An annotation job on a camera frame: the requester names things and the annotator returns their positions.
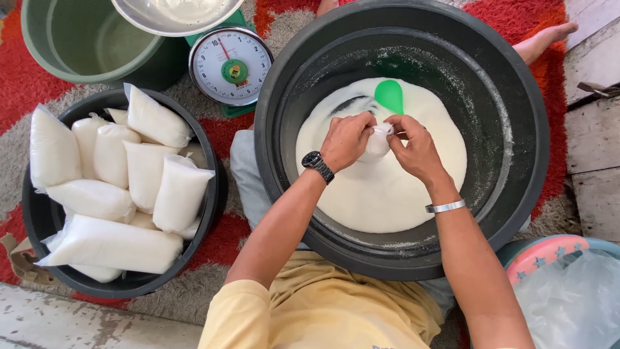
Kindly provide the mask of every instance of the carpet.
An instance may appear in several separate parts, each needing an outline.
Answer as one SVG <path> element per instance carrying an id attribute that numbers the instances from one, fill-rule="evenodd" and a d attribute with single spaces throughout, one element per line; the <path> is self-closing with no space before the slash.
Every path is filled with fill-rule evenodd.
<path id="1" fill-rule="evenodd" d="M 515 44 L 565 19 L 562 0 L 442 0 L 462 7 Z M 314 18 L 319 0 L 246 0 L 242 10 L 248 22 L 277 56 L 295 33 Z M 4 19 L 0 34 L 0 235 L 25 238 L 20 205 L 22 178 L 28 162 L 31 112 L 40 102 L 58 115 L 103 85 L 76 85 L 59 80 L 40 68 L 28 53 L 20 29 L 21 0 Z M 520 237 L 545 236 L 578 231 L 572 201 L 564 194 L 566 135 L 564 114 L 564 44 L 554 44 L 531 65 L 547 107 L 551 129 L 549 172 L 541 198 L 532 213 L 534 220 Z M 200 119 L 216 154 L 223 160 L 229 181 L 224 216 L 207 236 L 188 267 L 156 292 L 134 299 L 107 300 L 89 297 L 66 286 L 38 286 L 16 278 L 5 254 L 0 254 L 0 282 L 37 289 L 82 301 L 127 309 L 149 315 L 201 325 L 208 304 L 222 285 L 226 272 L 250 234 L 239 193 L 229 172 L 229 149 L 234 133 L 253 123 L 254 114 L 225 119 L 219 107 L 194 88 L 185 75 L 165 94 L 179 101 Z M 467 348 L 469 340 L 462 314 L 453 312 L 432 343 L 435 348 Z"/>

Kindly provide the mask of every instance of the scale dial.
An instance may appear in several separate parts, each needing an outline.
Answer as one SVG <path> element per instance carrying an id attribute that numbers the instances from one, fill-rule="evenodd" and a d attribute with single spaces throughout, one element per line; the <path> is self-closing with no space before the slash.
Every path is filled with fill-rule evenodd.
<path id="1" fill-rule="evenodd" d="M 204 95 L 240 107 L 258 100 L 273 56 L 253 31 L 221 27 L 196 41 L 189 63 L 192 80 Z"/>

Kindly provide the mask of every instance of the man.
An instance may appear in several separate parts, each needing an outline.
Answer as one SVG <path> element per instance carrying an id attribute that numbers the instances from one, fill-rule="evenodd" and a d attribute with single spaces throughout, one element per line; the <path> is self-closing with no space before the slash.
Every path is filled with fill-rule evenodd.
<path id="1" fill-rule="evenodd" d="M 323 0 L 317 15 L 335 6 Z M 576 29 L 551 27 L 515 49 L 529 64 Z M 391 150 L 426 185 L 433 206 L 460 202 L 428 131 L 411 116 L 386 122 L 397 133 L 388 136 Z M 331 172 L 337 176 L 359 158 L 373 125 L 368 112 L 332 120 L 320 149 Z M 435 214 L 445 278 L 402 283 L 351 273 L 300 243 L 325 177 L 306 168 L 271 206 L 252 129 L 235 135 L 231 170 L 253 231 L 211 302 L 199 349 L 428 348 L 455 296 L 476 349 L 534 349 L 512 286 L 467 207 Z"/>

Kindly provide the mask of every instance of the red needle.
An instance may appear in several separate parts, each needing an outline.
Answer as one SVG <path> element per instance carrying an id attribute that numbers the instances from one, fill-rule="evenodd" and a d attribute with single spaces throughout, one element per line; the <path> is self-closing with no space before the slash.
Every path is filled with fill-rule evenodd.
<path id="1" fill-rule="evenodd" d="M 222 50 L 224 50 L 224 54 L 226 55 L 226 59 L 227 60 L 231 59 L 230 57 L 228 57 L 228 52 L 226 52 L 226 49 L 224 48 L 224 44 L 222 43 L 222 40 L 219 39 L 219 37 L 218 37 L 218 41 L 219 41 L 219 45 L 222 46 Z"/>

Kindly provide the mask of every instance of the black bucket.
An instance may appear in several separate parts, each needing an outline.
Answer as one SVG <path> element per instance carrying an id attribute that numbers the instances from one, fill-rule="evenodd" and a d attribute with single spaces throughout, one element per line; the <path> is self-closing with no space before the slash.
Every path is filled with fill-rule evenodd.
<path id="1" fill-rule="evenodd" d="M 177 273 L 182 271 L 190 261 L 203 238 L 207 235 L 211 226 L 217 225 L 217 220 L 223 213 L 223 203 L 226 199 L 227 181 L 226 172 L 221 163 L 218 163 L 215 151 L 209 142 L 202 126 L 189 111 L 182 107 L 172 98 L 159 92 L 142 89 L 143 92 L 151 96 L 162 106 L 174 111 L 185 119 L 196 136 L 192 142 L 199 142 L 203 152 L 205 152 L 208 170 L 215 171 L 215 177 L 209 181 L 206 189 L 206 201 L 202 211 L 202 220 L 198 226 L 196 236 L 192 241 L 185 241 L 183 252 L 180 258 L 164 274 L 140 273 L 137 271 L 127 271 L 124 278 L 117 278 L 109 283 L 100 283 L 88 276 L 78 272 L 70 266 L 48 267 L 52 275 L 65 283 L 67 286 L 89 296 L 101 298 L 132 298 L 153 292 L 172 279 Z M 113 89 L 97 93 L 91 97 L 71 106 L 58 117 L 68 127 L 80 119 L 89 117 L 90 112 L 95 112 L 101 117 L 112 121 L 105 112 L 104 108 L 127 109 L 128 102 L 124 89 Z M 46 194 L 35 193 L 35 188 L 30 181 L 30 165 L 24 176 L 24 187 L 22 189 L 22 209 L 24 225 L 28 238 L 32 243 L 36 255 L 43 258 L 50 254 L 49 249 L 41 244 L 41 240 L 56 234 L 62 230 L 64 225 L 63 206 L 51 200 Z"/>
<path id="2" fill-rule="evenodd" d="M 545 179 L 543 99 L 506 40 L 436 1 L 355 1 L 314 20 L 287 44 L 265 80 L 255 119 L 256 156 L 270 199 L 298 177 L 297 134 L 314 106 L 336 89 L 379 76 L 403 79 L 441 99 L 467 148 L 461 196 L 499 249 L 528 218 Z M 376 278 L 443 276 L 434 219 L 372 234 L 316 209 L 303 241 L 328 260 Z"/>

